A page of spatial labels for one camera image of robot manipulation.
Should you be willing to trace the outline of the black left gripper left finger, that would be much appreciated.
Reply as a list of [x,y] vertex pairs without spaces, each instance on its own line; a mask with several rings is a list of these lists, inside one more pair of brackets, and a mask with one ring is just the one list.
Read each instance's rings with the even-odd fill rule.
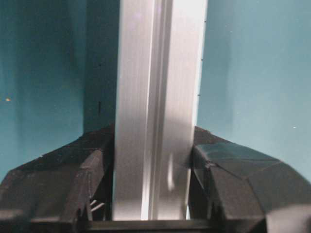
[[0,185],[3,233],[76,233],[110,218],[114,125],[10,170]]

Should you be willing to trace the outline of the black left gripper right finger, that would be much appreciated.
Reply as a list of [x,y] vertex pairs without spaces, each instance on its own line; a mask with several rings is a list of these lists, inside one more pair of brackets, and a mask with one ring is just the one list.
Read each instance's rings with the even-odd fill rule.
[[311,184],[283,161],[195,128],[189,209],[224,233],[308,233]]

